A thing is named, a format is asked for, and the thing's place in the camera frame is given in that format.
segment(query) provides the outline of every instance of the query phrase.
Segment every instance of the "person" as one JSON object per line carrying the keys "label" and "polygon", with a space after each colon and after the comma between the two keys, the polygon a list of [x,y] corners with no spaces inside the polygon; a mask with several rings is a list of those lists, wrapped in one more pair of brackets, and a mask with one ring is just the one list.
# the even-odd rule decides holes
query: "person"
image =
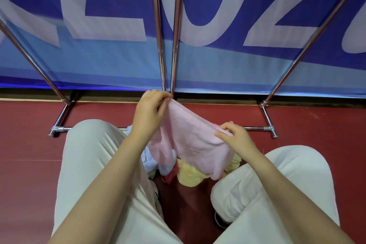
{"label": "person", "polygon": [[[157,188],[140,155],[158,129],[171,94],[147,91],[126,136],[101,120],[68,132],[49,244],[182,243],[161,215]],[[248,164],[217,182],[211,201],[224,243],[353,243],[339,227],[333,180],[314,149],[287,146],[266,155],[242,127],[216,132]]]}

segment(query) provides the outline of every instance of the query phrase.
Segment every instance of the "shoe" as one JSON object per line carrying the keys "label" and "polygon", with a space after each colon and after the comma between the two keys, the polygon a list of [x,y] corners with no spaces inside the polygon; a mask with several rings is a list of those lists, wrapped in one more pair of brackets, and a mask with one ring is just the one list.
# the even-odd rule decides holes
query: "shoe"
{"label": "shoe", "polygon": [[220,230],[226,230],[231,225],[231,223],[224,221],[220,217],[220,215],[217,214],[216,211],[213,215],[213,219],[215,220],[215,224],[216,224],[217,228],[219,228]]}
{"label": "shoe", "polygon": [[155,182],[153,182],[151,179],[149,179],[151,187],[154,190],[155,196],[154,196],[154,200],[155,200],[155,207],[156,207],[156,211],[158,212],[158,214],[160,215],[160,217],[163,219],[164,221],[164,215],[162,213],[162,207],[159,201],[159,190],[158,190],[158,186],[156,186]]}

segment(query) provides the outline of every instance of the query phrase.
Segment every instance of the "forearm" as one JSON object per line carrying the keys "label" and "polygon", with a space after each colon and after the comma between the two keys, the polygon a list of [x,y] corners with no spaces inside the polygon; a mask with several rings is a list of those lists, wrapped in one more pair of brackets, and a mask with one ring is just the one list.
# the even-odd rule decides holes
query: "forearm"
{"label": "forearm", "polygon": [[50,239],[50,244],[108,243],[146,146],[130,134],[85,190]]}
{"label": "forearm", "polygon": [[260,152],[248,160],[271,199],[291,240],[299,243],[353,243],[303,192]]}

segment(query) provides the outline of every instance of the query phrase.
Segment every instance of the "person's right arm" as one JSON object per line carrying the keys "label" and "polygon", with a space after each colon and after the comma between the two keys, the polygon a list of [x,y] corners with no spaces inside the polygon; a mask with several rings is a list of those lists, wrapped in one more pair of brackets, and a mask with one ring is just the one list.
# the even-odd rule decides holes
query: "person's right arm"
{"label": "person's right arm", "polygon": [[294,244],[354,244],[341,228],[290,182],[262,154],[241,126],[224,123],[215,135],[225,141],[257,174]]}

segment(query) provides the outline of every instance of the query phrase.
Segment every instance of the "red floor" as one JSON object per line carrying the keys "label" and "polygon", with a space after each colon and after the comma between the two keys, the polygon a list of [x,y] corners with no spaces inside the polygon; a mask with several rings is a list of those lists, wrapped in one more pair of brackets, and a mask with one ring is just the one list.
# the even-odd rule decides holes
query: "red floor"
{"label": "red floor", "polygon": [[[0,101],[0,243],[46,243],[53,226],[57,179],[65,134],[47,136],[63,105],[60,102]],[[256,106],[187,104],[216,124],[265,125]],[[130,125],[135,104],[80,103],[66,125],[99,118]],[[366,110],[353,108],[268,108],[279,138],[251,132],[265,153],[284,145],[308,145],[327,159],[335,183],[341,227],[356,243],[366,231]],[[158,183],[169,227],[186,244],[213,243],[220,232],[211,219],[209,195],[214,182],[195,188]]]}

